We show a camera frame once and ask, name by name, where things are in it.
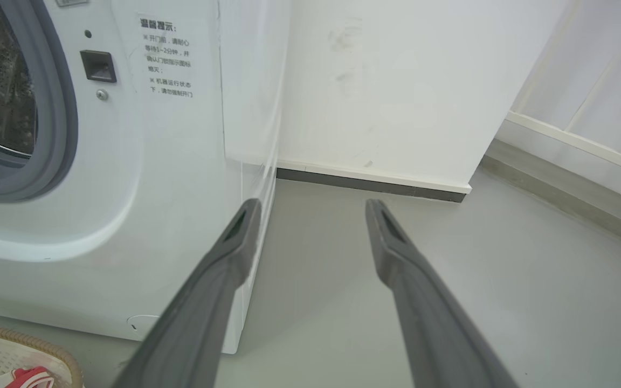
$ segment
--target white basket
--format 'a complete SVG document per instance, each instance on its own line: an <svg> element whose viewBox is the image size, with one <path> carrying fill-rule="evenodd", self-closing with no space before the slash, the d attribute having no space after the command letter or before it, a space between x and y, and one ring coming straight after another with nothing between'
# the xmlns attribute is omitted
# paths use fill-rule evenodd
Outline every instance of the white basket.
<svg viewBox="0 0 621 388"><path fill-rule="evenodd" d="M44 366L54 388L82 388L81 368L66 350L42 339L0 328L0 375L17 368Z"/></svg>

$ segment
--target front-loading washing machine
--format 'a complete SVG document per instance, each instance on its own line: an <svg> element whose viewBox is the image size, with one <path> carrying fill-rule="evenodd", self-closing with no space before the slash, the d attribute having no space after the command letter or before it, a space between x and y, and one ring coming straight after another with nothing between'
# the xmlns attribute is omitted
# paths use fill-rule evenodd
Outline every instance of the front-loading washing machine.
<svg viewBox="0 0 621 388"><path fill-rule="evenodd" d="M0 0L0 315L141 339L274 196L289 0Z"/></svg>

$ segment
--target screw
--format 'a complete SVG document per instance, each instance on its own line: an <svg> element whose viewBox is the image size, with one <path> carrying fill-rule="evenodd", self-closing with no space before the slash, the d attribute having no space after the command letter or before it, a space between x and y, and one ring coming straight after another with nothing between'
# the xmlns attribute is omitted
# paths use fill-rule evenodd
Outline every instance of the screw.
<svg viewBox="0 0 621 388"><path fill-rule="evenodd" d="M97 89L95 95L102 101L107 101L107 99L109 98L109 93L107 93L107 91L104 89Z"/></svg>

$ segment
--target gray floor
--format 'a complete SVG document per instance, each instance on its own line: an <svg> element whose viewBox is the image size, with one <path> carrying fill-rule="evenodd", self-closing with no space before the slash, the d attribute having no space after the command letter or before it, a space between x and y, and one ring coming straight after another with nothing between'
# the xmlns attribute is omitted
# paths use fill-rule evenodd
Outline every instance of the gray floor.
<svg viewBox="0 0 621 388"><path fill-rule="evenodd" d="M279 181L239 353L219 387L411 386L364 201L383 199L521 386L621 386L621 240L477 172L462 204ZM110 386L136 342L0 318Z"/></svg>

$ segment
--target wall stain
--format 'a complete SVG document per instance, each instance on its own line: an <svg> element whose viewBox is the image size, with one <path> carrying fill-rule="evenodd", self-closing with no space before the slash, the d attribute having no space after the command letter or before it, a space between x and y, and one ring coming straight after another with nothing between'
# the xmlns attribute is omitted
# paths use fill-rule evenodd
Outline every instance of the wall stain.
<svg viewBox="0 0 621 388"><path fill-rule="evenodd" d="M117 365L116 365L116 368L117 368L117 369L122 369L122 370L123 370L123 368L126 368L126 365L128 365L128 363L129 363L130 361L131 361L131 359L130 359L130 358L129 358L129 359L126 359L125 361L121 361L121 363L119 363L119 364L117 364Z"/></svg>
<svg viewBox="0 0 621 388"><path fill-rule="evenodd" d="M363 20L359 17L348 17L340 29L332 30L327 35L330 47L337 52L351 52L361 46Z"/></svg>
<svg viewBox="0 0 621 388"><path fill-rule="evenodd" d="M356 75L354 74L353 69L345 71L335 77L338 87L345 96L350 96L356 93L357 84L355 79Z"/></svg>

